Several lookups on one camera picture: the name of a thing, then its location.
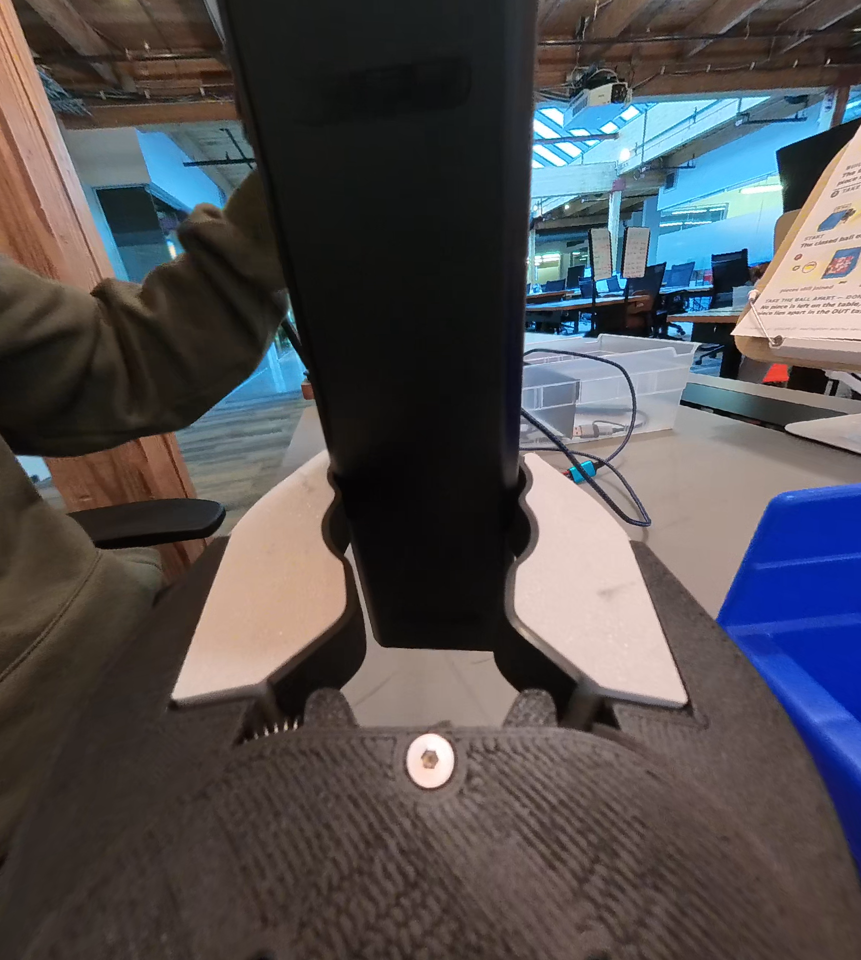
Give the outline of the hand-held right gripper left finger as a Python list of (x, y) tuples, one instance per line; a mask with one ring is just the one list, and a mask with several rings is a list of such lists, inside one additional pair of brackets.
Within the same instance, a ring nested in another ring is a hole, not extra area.
[(302, 706), (365, 661), (365, 613), (330, 458), (320, 452), (260, 498), (227, 539), (176, 678), (176, 706), (272, 695)]

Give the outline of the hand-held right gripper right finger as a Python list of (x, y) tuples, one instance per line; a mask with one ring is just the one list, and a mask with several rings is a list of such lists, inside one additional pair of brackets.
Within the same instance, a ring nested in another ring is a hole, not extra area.
[(521, 455), (519, 481), (493, 641), (501, 676), (545, 694), (564, 729), (617, 726), (617, 707), (686, 711), (685, 680), (623, 526), (538, 453)]

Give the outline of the black USB hub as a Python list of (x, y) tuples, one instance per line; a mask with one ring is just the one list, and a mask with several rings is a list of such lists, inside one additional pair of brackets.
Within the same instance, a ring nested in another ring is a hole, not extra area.
[(219, 6), (376, 640), (495, 651), (537, 3)]

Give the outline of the person's left forearm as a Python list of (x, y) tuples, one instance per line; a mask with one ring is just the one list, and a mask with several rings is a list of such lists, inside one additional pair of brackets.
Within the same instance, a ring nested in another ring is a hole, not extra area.
[(255, 371), (286, 314), (286, 280), (264, 185), (248, 174), (225, 206), (197, 206), (183, 252), (140, 285), (91, 297), (100, 333), (65, 439), (72, 455), (182, 430)]

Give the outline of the grey metal divider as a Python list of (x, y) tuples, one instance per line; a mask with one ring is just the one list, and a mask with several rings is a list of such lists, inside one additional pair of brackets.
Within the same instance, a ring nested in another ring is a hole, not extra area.
[(525, 377), (521, 383), (521, 409), (564, 439), (573, 437), (581, 381), (555, 374)]

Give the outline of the clear plastic bin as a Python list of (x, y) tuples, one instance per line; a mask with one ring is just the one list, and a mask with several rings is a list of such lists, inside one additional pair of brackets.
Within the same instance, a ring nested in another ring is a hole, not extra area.
[(526, 342), (524, 378), (580, 381), (575, 424), (565, 441), (587, 442), (670, 430), (698, 350), (695, 342), (602, 334)]

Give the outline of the blue plastic bin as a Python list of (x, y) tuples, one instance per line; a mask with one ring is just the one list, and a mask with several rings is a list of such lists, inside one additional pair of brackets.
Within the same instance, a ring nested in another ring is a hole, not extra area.
[(717, 622), (805, 741), (861, 880), (861, 484), (774, 497)]

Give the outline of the person's olive sweatshirt torso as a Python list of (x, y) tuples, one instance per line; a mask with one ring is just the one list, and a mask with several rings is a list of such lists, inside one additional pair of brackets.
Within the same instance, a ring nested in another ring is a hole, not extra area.
[(92, 293), (0, 256), (0, 863), (62, 728), (160, 582), (40, 498), (19, 455), (77, 457), (68, 414), (101, 333)]

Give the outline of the black flat panel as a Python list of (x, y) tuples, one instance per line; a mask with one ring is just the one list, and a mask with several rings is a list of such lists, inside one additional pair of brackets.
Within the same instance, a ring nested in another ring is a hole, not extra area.
[(726, 386), (689, 382), (681, 405), (755, 426), (785, 430), (787, 426), (846, 416), (846, 413), (798, 403), (782, 396), (760, 396)]

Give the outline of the instruction sheet on wooden board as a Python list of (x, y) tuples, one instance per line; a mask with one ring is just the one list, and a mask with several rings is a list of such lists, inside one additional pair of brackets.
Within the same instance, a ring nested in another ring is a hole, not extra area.
[(790, 223), (734, 337), (760, 361), (861, 372), (861, 122)]

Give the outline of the skylight window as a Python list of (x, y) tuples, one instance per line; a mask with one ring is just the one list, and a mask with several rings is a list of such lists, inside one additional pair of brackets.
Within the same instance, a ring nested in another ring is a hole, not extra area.
[(533, 114), (533, 170), (591, 162), (625, 163), (666, 135), (687, 130), (714, 99), (641, 102), (588, 107), (579, 113), (544, 104)]

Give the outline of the black monitor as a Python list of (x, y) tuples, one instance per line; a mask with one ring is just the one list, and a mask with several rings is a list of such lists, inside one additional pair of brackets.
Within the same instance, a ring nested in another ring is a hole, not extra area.
[(861, 118), (857, 118), (776, 150), (784, 213), (804, 207), (821, 176), (860, 126)]

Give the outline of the ceiling projector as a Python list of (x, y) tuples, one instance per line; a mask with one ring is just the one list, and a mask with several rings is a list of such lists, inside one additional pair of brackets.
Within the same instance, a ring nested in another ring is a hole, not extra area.
[(589, 111), (631, 103), (629, 84), (606, 66), (575, 68), (568, 76), (566, 89), (568, 100), (563, 110), (566, 129), (588, 124), (585, 114)]

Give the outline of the wooden pillar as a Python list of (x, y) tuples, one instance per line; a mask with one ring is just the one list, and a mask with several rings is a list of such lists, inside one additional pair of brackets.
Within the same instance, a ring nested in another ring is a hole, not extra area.
[[(44, 91), (31, 89), (37, 73), (18, 29), (13, 6), (0, 2), (0, 257), (46, 280), (92, 293), (102, 282), (118, 280), (96, 272), (88, 287), (65, 283), (88, 279), (100, 240), (79, 180), (70, 181), (73, 164)], [(134, 465), (139, 467), (133, 479), (150, 494), (149, 500), (170, 494), (172, 485), (175, 493), (187, 498), (189, 477), (172, 433), (130, 440), (108, 450), (132, 446), (138, 447)], [(106, 451), (51, 459), (73, 465), (99, 459)], [(133, 565), (157, 564), (160, 582), (143, 611), (174, 582), (170, 565), (160, 567), (154, 549), (98, 549)]]

